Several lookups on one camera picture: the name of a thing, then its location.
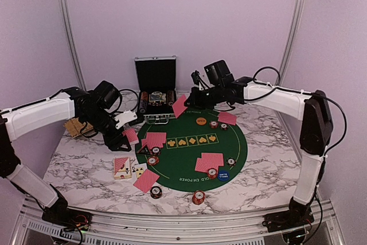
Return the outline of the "single red-backed playing card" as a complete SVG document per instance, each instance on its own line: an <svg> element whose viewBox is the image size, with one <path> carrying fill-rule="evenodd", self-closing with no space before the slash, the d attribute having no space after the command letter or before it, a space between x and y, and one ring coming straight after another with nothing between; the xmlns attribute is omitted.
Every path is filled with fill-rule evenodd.
<svg viewBox="0 0 367 245"><path fill-rule="evenodd" d="M151 144L150 144L150 141L148 139L142 139L141 140L141 143L142 143L142 147L145 147L147 146L149 149L151 149Z"/></svg>

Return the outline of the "dark 100 chips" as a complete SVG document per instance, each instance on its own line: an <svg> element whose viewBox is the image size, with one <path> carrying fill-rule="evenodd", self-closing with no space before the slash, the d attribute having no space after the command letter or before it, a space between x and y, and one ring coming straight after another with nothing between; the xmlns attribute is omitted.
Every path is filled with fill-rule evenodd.
<svg viewBox="0 0 367 245"><path fill-rule="evenodd" d="M159 147L154 147L151 149L153 154L160 154L161 153L161 149Z"/></svg>
<svg viewBox="0 0 367 245"><path fill-rule="evenodd" d="M236 160L234 158L228 158L226 160L226 163L227 163L228 166L233 167L236 164Z"/></svg>
<svg viewBox="0 0 367 245"><path fill-rule="evenodd" d="M220 129L222 129L222 130L228 130L228 125L226 124L226 123L221 123L220 124Z"/></svg>

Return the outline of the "orange round dealer button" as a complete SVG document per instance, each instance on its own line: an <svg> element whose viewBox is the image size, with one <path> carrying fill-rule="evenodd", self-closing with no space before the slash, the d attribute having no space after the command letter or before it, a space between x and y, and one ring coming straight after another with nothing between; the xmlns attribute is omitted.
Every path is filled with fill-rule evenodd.
<svg viewBox="0 0 367 245"><path fill-rule="evenodd" d="M204 117L199 117L196 119L196 123L200 126L203 126L207 123L207 120Z"/></svg>

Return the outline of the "blue small blind button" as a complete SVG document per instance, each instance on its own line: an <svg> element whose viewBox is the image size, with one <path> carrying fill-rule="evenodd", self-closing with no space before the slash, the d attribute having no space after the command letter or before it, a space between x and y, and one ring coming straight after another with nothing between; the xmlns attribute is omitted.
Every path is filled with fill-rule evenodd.
<svg viewBox="0 0 367 245"><path fill-rule="evenodd" d="M222 182L229 181L230 174L229 174L229 172L227 170L220 170L218 172L217 179L220 180L220 181L222 181Z"/></svg>

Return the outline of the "black triangular all-in button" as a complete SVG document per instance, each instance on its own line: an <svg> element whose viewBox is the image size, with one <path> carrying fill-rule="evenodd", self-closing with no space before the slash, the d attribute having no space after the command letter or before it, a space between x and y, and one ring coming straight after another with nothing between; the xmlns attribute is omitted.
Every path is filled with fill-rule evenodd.
<svg viewBox="0 0 367 245"><path fill-rule="evenodd" d="M143 154L143 155L152 155L151 150L149 149L148 145L142 146L138 151L137 154Z"/></svg>

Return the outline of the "red 5 chips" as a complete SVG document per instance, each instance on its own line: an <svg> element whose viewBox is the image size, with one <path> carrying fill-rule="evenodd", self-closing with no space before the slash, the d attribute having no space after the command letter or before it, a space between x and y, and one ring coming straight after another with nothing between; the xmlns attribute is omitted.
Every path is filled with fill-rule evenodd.
<svg viewBox="0 0 367 245"><path fill-rule="evenodd" d="M159 157L152 155L147 159L147 164L151 165L151 166L155 166L159 163Z"/></svg>
<svg viewBox="0 0 367 245"><path fill-rule="evenodd" d="M218 128L218 121L215 121L215 120L210 121L209 126L210 126L210 128L212 128L212 129L216 129L216 128Z"/></svg>
<svg viewBox="0 0 367 245"><path fill-rule="evenodd" d="M208 178L209 179L215 179L215 178L217 178L217 176L218 176L218 171L217 171L217 169L215 169L215 168L210 168L210 169L208 169L208 171L207 171L207 176L208 176Z"/></svg>

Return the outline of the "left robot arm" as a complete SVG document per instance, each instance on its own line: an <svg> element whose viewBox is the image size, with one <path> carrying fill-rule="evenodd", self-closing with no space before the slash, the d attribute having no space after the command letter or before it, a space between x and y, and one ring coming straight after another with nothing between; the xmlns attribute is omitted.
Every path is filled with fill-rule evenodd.
<svg viewBox="0 0 367 245"><path fill-rule="evenodd" d="M8 108L1 112L1 177L33 196L44 207L44 215L61 225L72 221L72 211L66 199L54 187L22 164L12 142L33 130L58 121L78 118L102 133L105 145L112 151L129 151L130 144L123 136L123 126L136 119L133 111L113 116L108 110L120 97L111 83L101 82L94 90L65 88L54 95Z"/></svg>

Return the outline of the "red-backed card off mat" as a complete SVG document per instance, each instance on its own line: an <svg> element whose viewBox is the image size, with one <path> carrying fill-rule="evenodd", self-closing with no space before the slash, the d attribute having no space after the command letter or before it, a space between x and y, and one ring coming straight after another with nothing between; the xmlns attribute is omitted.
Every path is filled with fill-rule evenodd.
<svg viewBox="0 0 367 245"><path fill-rule="evenodd" d="M133 183L133 186L141 190L143 193L147 193L153 184L160 178L160 175L146 169L143 174Z"/></svg>

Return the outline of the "red-backed card seat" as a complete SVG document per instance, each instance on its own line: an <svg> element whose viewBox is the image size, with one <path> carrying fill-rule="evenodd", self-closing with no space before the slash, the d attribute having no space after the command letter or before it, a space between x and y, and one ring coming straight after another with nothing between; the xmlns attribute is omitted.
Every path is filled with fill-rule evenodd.
<svg viewBox="0 0 367 245"><path fill-rule="evenodd" d="M195 171L206 173L211 168L213 168L213 164L210 161L203 158L197 158Z"/></svg>

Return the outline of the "dark 100 chip stack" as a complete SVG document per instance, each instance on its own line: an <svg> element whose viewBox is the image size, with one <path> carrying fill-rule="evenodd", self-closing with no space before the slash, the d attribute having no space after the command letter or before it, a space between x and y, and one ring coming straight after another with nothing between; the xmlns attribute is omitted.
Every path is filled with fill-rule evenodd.
<svg viewBox="0 0 367 245"><path fill-rule="evenodd" d="M159 186L153 186L150 189L150 196L153 199L159 199L162 197L162 189Z"/></svg>

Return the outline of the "five of clubs card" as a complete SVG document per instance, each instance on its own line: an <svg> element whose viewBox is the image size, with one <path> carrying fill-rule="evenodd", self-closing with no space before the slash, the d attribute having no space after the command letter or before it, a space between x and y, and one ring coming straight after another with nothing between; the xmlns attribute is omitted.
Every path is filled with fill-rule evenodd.
<svg viewBox="0 0 367 245"><path fill-rule="evenodd" d="M147 169L146 164L134 165L132 167L132 177L133 177L133 179L137 180L144 173L144 171L146 169Z"/></svg>

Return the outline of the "red 5 chip stack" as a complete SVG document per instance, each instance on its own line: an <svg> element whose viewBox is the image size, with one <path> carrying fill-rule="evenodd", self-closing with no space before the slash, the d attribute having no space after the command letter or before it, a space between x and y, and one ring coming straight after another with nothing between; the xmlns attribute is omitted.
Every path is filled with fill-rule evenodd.
<svg viewBox="0 0 367 245"><path fill-rule="evenodd" d="M204 202L205 200L205 193L201 190L197 190L194 192L193 197L192 197L192 202L195 205L200 205Z"/></svg>

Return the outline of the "red-backed card deck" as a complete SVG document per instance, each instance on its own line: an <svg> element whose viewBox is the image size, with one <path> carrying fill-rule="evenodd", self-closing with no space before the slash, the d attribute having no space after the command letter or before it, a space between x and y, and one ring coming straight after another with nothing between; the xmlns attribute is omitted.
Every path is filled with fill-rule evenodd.
<svg viewBox="0 0 367 245"><path fill-rule="evenodd" d="M136 145L139 143L138 135L133 128L124 130L122 134L127 137L130 145Z"/></svg>

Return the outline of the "red 5 chips top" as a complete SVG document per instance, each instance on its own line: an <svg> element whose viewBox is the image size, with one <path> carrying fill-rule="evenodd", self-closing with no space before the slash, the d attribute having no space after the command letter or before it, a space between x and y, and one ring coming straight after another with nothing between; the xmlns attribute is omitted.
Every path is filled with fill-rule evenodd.
<svg viewBox="0 0 367 245"><path fill-rule="evenodd" d="M210 121L209 126L210 126L210 128L212 128L212 129L216 129L216 128L218 128L218 121L215 121L215 120Z"/></svg>

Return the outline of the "dark 100 chips top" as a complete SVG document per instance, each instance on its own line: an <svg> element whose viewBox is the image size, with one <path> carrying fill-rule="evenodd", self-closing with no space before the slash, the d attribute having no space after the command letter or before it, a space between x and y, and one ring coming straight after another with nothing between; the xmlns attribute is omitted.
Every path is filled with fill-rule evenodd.
<svg viewBox="0 0 367 245"><path fill-rule="evenodd" d="M221 123L220 124L220 129L222 129L222 130L228 130L228 125L226 124L226 123Z"/></svg>

